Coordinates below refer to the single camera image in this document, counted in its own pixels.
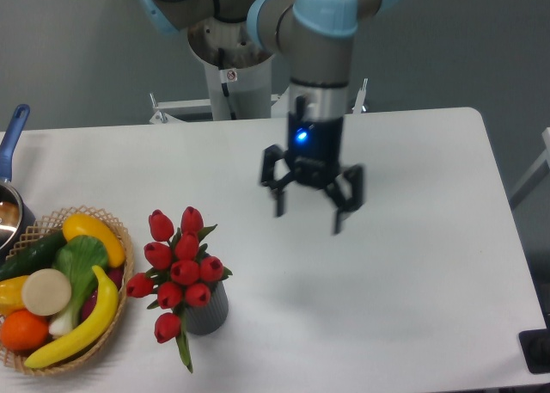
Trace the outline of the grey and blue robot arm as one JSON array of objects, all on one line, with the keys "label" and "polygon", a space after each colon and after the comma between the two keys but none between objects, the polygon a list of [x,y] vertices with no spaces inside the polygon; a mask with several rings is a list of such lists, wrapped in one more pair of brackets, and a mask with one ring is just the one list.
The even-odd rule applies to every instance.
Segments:
[{"label": "grey and blue robot arm", "polygon": [[287,145],[264,150],[260,184],[275,213],[296,182],[334,203],[333,228],[364,203],[364,168],[339,160],[353,41],[360,20],[398,0],[139,0],[156,28],[185,31],[202,63],[215,120],[266,118],[274,55],[290,67]]}]

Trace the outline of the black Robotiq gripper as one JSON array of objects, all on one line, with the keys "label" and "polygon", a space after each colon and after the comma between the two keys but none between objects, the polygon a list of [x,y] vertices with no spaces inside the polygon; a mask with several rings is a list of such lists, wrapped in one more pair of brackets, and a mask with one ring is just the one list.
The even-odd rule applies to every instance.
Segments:
[{"label": "black Robotiq gripper", "polygon": [[287,123],[286,163],[290,172],[276,178],[276,164],[285,159],[285,152],[273,144],[263,152],[260,185],[270,189],[277,218],[285,213],[284,189],[294,180],[307,187],[324,189],[335,205],[333,234],[338,235],[345,218],[365,202],[364,166],[355,164],[340,171],[344,118],[306,120],[289,114]]}]

